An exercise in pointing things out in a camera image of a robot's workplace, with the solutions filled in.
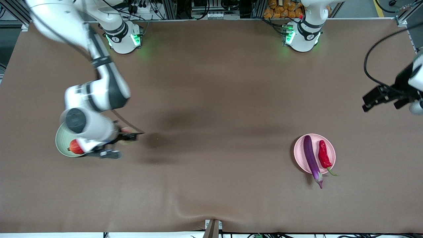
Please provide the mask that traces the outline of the grey metal bracket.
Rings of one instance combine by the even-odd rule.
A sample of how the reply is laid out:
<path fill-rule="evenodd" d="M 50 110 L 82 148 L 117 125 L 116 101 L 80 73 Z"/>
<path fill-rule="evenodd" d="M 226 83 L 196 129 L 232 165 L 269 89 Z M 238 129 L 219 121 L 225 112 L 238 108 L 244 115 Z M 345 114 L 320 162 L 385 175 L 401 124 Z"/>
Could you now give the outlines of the grey metal bracket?
<path fill-rule="evenodd" d="M 217 219 L 205 220 L 205 232 L 203 238 L 221 238 L 222 222 Z"/>

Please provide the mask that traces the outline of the pink plate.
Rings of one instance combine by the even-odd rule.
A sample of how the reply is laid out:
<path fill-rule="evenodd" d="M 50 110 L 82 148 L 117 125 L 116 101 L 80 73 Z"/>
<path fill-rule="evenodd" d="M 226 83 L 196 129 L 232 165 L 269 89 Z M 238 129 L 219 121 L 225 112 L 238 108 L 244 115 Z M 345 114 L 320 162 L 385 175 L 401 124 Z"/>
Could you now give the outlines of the pink plate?
<path fill-rule="evenodd" d="M 307 136 L 307 134 L 305 134 L 305 135 L 303 135 L 303 136 L 301 136 L 301 137 L 299 137 L 297 139 L 297 141 L 294 144 L 293 153 L 294 153 L 295 161 L 298 164 L 298 166 L 303 171 L 305 171 L 305 172 L 307 172 L 309 174 L 312 174 L 312 171 L 309 168 L 308 161 L 306 159 L 306 156 L 305 156 L 305 153 L 304 153 L 304 148 L 303 148 L 303 141 L 304 141 L 305 136 Z M 330 163 L 332 165 L 330 167 L 330 169 L 333 169 L 334 164 L 336 162 L 336 152 L 335 152 L 334 146 L 331 144 L 331 142 L 328 139 L 326 139 L 322 135 L 319 135 L 319 134 L 308 134 L 308 136 L 311 137 L 313 153 L 314 153 L 314 157 L 316 159 L 316 164 L 318 165 L 318 168 L 320 170 L 320 173 L 323 174 L 323 175 L 324 174 L 329 174 L 329 171 L 326 168 L 322 167 L 322 165 L 320 163 L 320 160 L 319 160 L 319 151 L 320 151 L 320 149 L 319 149 L 319 142 L 321 140 L 323 140 L 325 142 L 325 145 L 326 145 L 326 153 L 327 153 L 327 156 L 329 158 L 329 161 L 330 161 Z"/>

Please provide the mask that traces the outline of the brown table cover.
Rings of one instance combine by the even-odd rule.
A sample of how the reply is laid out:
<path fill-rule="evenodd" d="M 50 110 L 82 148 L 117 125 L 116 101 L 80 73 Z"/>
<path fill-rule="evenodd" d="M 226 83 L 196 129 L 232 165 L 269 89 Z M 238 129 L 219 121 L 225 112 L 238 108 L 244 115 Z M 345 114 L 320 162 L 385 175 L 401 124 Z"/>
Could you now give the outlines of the brown table cover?
<path fill-rule="evenodd" d="M 93 80 L 68 45 L 21 32 L 0 84 L 0 232 L 423 233 L 423 116 L 362 96 L 368 49 L 394 20 L 328 20 L 297 53 L 258 20 L 153 22 L 114 52 L 145 131 L 121 159 L 55 146 L 64 92 Z M 294 158 L 319 134 L 336 162 L 323 188 Z"/>

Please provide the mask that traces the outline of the red pomegranate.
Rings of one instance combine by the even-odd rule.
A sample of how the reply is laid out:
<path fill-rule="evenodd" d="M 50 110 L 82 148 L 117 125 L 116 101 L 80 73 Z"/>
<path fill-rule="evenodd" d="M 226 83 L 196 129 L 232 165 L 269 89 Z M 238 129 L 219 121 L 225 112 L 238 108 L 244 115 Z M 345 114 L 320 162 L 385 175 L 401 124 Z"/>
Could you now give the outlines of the red pomegranate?
<path fill-rule="evenodd" d="M 70 141 L 70 144 L 67 150 L 76 155 L 83 155 L 85 153 L 83 149 L 80 147 L 77 139 L 73 139 L 72 141 Z"/>

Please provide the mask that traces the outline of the red chili pepper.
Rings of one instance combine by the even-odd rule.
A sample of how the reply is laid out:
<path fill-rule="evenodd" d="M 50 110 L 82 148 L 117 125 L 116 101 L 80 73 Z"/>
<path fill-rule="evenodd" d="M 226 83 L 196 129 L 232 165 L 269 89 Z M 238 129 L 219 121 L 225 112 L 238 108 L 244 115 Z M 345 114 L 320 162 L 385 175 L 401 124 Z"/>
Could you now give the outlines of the red chili pepper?
<path fill-rule="evenodd" d="M 337 176 L 337 174 L 331 171 L 332 163 L 330 162 L 326 143 L 324 140 L 319 141 L 318 159 L 324 169 L 326 169 L 332 176 Z"/>

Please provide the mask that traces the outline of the pink-green peach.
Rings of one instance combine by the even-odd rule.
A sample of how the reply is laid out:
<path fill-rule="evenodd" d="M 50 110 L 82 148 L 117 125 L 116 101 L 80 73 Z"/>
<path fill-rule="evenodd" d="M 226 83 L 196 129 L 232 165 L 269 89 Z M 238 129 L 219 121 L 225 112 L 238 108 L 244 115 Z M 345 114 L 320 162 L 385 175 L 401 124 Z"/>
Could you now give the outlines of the pink-green peach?
<path fill-rule="evenodd" d="M 138 132 L 137 130 L 135 130 L 132 127 L 125 127 L 125 128 L 121 128 L 121 132 Z M 123 139 L 137 139 L 138 136 L 136 137 L 123 137 Z"/>

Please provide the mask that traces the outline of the purple eggplant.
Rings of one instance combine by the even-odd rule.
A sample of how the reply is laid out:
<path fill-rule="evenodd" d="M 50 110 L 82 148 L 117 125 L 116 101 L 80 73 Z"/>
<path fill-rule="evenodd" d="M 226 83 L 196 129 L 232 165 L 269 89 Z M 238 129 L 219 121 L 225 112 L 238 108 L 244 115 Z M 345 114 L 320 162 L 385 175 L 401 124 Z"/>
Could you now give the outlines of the purple eggplant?
<path fill-rule="evenodd" d="M 306 161 L 310 168 L 311 174 L 319 187 L 323 188 L 323 175 L 321 174 L 313 151 L 312 139 L 309 135 L 305 135 L 303 139 L 303 151 Z"/>

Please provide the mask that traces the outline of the bag of orange items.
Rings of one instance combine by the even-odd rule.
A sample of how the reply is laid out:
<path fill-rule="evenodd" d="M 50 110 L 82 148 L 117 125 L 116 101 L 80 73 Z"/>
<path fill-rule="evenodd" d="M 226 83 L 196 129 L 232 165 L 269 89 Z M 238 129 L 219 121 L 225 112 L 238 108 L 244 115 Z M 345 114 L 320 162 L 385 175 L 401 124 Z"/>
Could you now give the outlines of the bag of orange items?
<path fill-rule="evenodd" d="M 305 8 L 300 0 L 266 0 L 267 6 L 263 12 L 265 19 L 300 19 Z"/>

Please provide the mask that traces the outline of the white equipment box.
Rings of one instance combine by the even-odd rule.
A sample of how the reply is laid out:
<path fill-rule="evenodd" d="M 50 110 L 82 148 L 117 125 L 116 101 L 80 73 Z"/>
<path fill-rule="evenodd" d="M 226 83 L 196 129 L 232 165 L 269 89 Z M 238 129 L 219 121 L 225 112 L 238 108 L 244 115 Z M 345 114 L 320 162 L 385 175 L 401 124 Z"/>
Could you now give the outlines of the white equipment box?
<path fill-rule="evenodd" d="M 240 0 L 186 0 L 186 13 L 195 20 L 239 19 Z"/>

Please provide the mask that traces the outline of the light green plate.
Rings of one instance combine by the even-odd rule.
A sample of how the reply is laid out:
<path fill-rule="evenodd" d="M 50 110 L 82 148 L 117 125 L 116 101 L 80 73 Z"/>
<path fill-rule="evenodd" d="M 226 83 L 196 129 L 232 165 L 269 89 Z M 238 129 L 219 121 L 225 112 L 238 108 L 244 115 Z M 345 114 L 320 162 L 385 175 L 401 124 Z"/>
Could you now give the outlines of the light green plate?
<path fill-rule="evenodd" d="M 74 153 L 71 150 L 71 142 L 75 139 L 78 139 L 76 134 L 74 134 L 72 131 L 68 129 L 68 127 L 65 125 L 65 123 L 62 123 L 56 133 L 55 137 L 55 144 L 57 147 L 57 150 L 62 154 L 70 158 L 77 158 L 84 156 L 86 153 L 84 153 L 82 150 L 78 149 L 78 151 L 81 151 L 82 154 Z"/>

